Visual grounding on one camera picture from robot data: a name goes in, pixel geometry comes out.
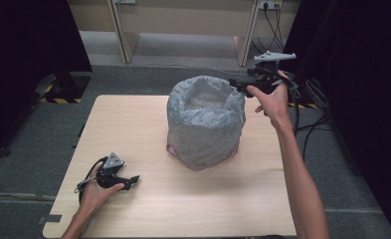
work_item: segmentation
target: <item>wooden table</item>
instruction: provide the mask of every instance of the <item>wooden table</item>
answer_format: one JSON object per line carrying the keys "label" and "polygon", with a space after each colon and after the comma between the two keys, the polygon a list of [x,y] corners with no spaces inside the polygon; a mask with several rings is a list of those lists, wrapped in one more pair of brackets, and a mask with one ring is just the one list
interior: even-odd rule
{"label": "wooden table", "polygon": [[71,160],[44,236],[60,238],[79,207],[74,190],[99,158],[115,152],[140,175],[110,198],[84,237],[241,237],[295,235],[277,135],[256,99],[247,99],[239,152],[193,171],[166,151],[165,96],[100,96]]}

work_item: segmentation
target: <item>forearm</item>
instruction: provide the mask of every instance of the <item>forearm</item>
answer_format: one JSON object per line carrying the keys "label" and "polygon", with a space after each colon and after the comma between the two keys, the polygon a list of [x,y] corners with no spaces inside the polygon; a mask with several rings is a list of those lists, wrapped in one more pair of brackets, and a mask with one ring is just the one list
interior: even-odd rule
{"label": "forearm", "polygon": [[66,229],[62,239],[76,239],[80,238],[81,232],[84,230],[91,214],[88,211],[79,209],[72,218],[71,224]]}
{"label": "forearm", "polygon": [[323,205],[303,162],[292,125],[283,120],[276,125],[288,197],[298,238],[328,238],[328,227]]}

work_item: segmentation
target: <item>container wrapped in plastic bag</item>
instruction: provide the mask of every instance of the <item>container wrapped in plastic bag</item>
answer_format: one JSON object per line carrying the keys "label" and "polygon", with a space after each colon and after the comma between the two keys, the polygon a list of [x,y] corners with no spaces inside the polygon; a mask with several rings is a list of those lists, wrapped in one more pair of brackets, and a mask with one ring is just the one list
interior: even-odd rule
{"label": "container wrapped in plastic bag", "polygon": [[167,151],[189,168],[216,165],[238,151],[245,98],[223,79],[200,76],[178,83],[167,102]]}

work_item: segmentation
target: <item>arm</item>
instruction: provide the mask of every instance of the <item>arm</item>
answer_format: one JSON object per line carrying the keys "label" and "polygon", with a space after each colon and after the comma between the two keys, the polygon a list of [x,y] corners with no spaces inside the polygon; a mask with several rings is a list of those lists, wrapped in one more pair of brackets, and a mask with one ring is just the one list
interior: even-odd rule
{"label": "arm", "polygon": [[[93,170],[91,177],[95,177],[100,164]],[[72,218],[71,224],[69,224],[63,239],[75,239],[79,238],[81,232],[84,230],[87,222],[93,216],[93,214],[105,203],[105,201],[112,196],[115,192],[121,190],[124,187],[123,183],[116,184],[115,186],[104,189],[98,186],[95,181],[91,181],[86,186],[83,198],[81,199],[81,205],[77,213]]]}
{"label": "arm", "polygon": [[286,85],[280,84],[270,95],[266,95],[252,86],[248,86],[247,90],[261,103],[256,109],[256,113],[264,111],[276,129],[297,237],[300,239],[329,238],[326,217],[318,190],[304,165],[293,134]]}

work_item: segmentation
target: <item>gray plastic bag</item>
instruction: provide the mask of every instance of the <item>gray plastic bag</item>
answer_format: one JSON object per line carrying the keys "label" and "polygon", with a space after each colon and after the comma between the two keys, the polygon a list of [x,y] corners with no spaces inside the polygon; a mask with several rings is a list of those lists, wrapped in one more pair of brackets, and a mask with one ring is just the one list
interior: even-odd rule
{"label": "gray plastic bag", "polygon": [[238,151],[245,98],[223,79],[200,76],[178,83],[167,102],[167,151],[189,168],[216,165]]}

